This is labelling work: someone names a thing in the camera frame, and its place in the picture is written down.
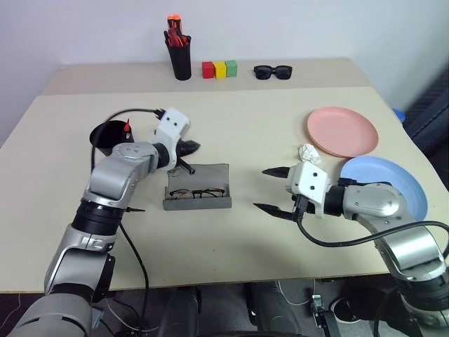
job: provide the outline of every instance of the black cable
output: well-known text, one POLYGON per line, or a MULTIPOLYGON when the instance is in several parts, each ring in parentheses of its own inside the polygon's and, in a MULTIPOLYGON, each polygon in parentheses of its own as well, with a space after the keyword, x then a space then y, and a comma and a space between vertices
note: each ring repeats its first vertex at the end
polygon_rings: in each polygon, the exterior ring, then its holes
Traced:
POLYGON ((102 319, 100 320, 100 323, 103 324, 105 326, 105 328, 111 333, 111 336, 115 336, 115 333, 112 332, 111 328, 109 328, 109 326, 106 324, 105 321, 103 321, 102 319))
MULTIPOLYGON (((315 239, 313 236, 311 236, 302 226, 302 217, 299 217, 297 220, 297 226, 299 227, 301 233, 310 241, 312 241, 315 244, 318 244, 319 246, 323 247, 349 247, 349 246, 356 246, 357 244, 364 244, 365 242, 369 242, 372 240, 380 239, 381 237, 385 237, 390 234, 394 234, 397 232, 401 232, 403 230, 409 230, 410 228, 415 227, 421 227, 421 226, 435 226, 443 228, 446 232, 449 234, 449 226, 445 225, 444 223, 440 223, 438 221, 417 221, 416 223, 408 223, 406 225, 401 225, 395 228, 390 228, 388 230, 384 230, 381 232, 378 232, 376 234, 368 235, 367 237, 361 237, 360 239, 350 240, 350 241, 344 241, 344 242, 323 242, 318 239, 315 239)), ((444 258, 447 258, 449 255, 449 240, 448 244, 446 245, 446 248, 443 252, 444 258)))
POLYGON ((130 309, 130 310, 134 313, 135 318, 136 318, 136 320, 138 321, 138 326, 140 326, 140 325, 142 324, 141 321, 140 321, 139 313, 137 312, 136 309, 134 309, 134 307, 133 307, 132 305, 129 305, 129 304, 127 304, 127 303, 124 303, 124 302, 122 302, 121 300, 117 300, 116 298, 113 298, 112 300, 113 300, 115 303, 122 304, 123 306, 127 307, 128 309, 130 309))
POLYGON ((140 268, 142 268, 143 277, 145 278, 145 294, 143 298, 143 305, 142 305, 142 311, 140 313, 140 325, 139 325, 139 334, 138 336, 142 335, 143 330, 143 324, 145 323, 145 313, 147 311, 147 304, 148 304, 148 297, 149 297, 149 279, 147 270, 145 269, 145 265, 143 264, 142 259, 140 258, 138 250, 135 248, 133 241, 131 241, 131 238, 129 237, 128 233, 125 231, 125 228, 123 228, 123 225, 120 223, 120 229, 123 233, 123 235, 126 238, 126 241, 128 241, 131 249, 133 250, 133 253, 137 260, 139 261, 140 268))
POLYGON ((165 111, 159 110, 159 109, 154 110, 154 109, 132 108, 132 109, 121 110, 121 111, 116 112, 115 114, 112 114, 111 116, 109 116, 103 122, 101 127, 98 129, 98 132, 95 134, 95 137, 93 139, 92 150, 91 150, 91 172, 95 168, 95 148, 97 147, 98 140, 100 139, 101 133, 103 132, 103 130, 106 127, 106 122, 110 121, 111 119, 113 119, 121 114, 125 114, 127 112, 151 112, 151 113, 155 114, 159 119, 161 119, 165 111))
POLYGON ((373 335, 374 335, 374 337, 379 337, 379 321, 380 321, 380 317, 382 316, 382 313, 384 312, 385 307, 387 306, 387 304, 391 300, 391 297, 393 297, 393 295, 397 292, 397 290, 398 290, 398 287, 395 286, 393 289, 388 291, 384 295, 384 298, 382 299, 382 301, 380 302, 379 307, 377 307, 376 315, 374 316, 374 326, 373 326, 373 335))

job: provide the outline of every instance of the black sunglasses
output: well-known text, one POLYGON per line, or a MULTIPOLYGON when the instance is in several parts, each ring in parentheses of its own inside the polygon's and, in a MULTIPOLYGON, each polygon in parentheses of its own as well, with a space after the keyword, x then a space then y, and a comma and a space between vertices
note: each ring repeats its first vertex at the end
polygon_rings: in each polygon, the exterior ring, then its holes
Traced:
POLYGON ((256 65, 254 73, 257 79, 269 79, 275 74, 278 79, 289 79, 292 76, 293 67, 290 65, 278 65, 273 68, 269 65, 256 65))
POLYGON ((207 194, 207 195, 210 195, 212 197, 218 198, 219 195, 217 195, 217 194, 219 194, 219 193, 221 193, 221 196, 223 197, 225 195, 225 190, 222 190, 221 188, 206 188, 205 190, 186 190, 186 189, 181 189, 181 190, 171 191, 171 192, 169 192, 169 195, 173 199, 178 199, 179 197, 182 197, 184 195, 192 194, 193 198, 196 199, 197 195, 200 198, 202 198, 203 194, 207 194))

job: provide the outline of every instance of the black cup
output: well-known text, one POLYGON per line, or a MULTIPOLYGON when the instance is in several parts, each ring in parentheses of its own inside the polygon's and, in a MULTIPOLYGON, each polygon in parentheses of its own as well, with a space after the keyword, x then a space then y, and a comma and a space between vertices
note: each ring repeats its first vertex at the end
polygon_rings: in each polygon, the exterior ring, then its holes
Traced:
POLYGON ((124 121, 106 121, 93 129, 89 140, 93 145, 95 137, 100 133, 97 140, 97 149, 99 149, 105 156, 112 153, 112 148, 121 143, 134 143, 132 130, 124 131, 126 122, 124 121))
POLYGON ((168 53, 170 54, 171 65, 176 79, 185 81, 192 76, 192 67, 190 64, 190 37, 188 44, 183 47, 170 47, 166 41, 168 53))

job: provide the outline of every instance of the beige table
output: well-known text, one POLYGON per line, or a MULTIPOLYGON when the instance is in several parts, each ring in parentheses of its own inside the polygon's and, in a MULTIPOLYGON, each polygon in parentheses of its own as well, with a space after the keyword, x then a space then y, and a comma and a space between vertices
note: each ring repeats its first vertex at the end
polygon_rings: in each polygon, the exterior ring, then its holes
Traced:
MULTIPOLYGON (((406 168, 427 194, 427 219, 449 222, 447 190, 356 66, 343 59, 290 61, 295 68, 290 81, 257 81, 250 70, 259 63, 240 62, 239 77, 207 81, 199 78, 196 65, 197 78, 186 82, 175 81, 169 65, 158 64, 73 66, 57 72, 0 149, 0 291, 42 291, 46 268, 89 177, 89 133, 111 113, 129 107, 178 108, 191 119, 186 139, 201 143, 186 160, 230 164, 232 209, 164 211, 163 172, 139 186, 132 206, 147 212, 125 215, 124 225, 152 286, 387 271, 372 243, 316 246, 296 224, 253 206, 264 202, 291 209, 284 181, 260 171, 297 163, 297 146, 309 141, 304 121, 318 107, 348 107, 369 118, 380 136, 370 154, 406 168)), ((147 114, 129 117, 134 138, 151 140, 157 120, 147 114)), ((345 160, 321 154, 321 167, 336 178, 345 160)), ((304 223, 325 241, 368 234, 343 218, 308 215, 304 223)), ((431 231, 445 245, 446 234, 431 231)), ((140 269, 121 234, 113 254, 112 288, 142 287, 140 269)))

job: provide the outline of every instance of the blue plate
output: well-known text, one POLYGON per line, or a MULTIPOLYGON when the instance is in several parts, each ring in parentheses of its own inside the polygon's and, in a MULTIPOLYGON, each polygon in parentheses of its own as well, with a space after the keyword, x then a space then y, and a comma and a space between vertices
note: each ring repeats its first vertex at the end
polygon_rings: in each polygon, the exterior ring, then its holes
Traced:
POLYGON ((421 185, 404 168, 379 157, 357 157, 349 160, 340 173, 342 178, 351 178, 359 183, 387 181, 406 198, 410 214, 416 220, 427 215, 427 198, 421 185))

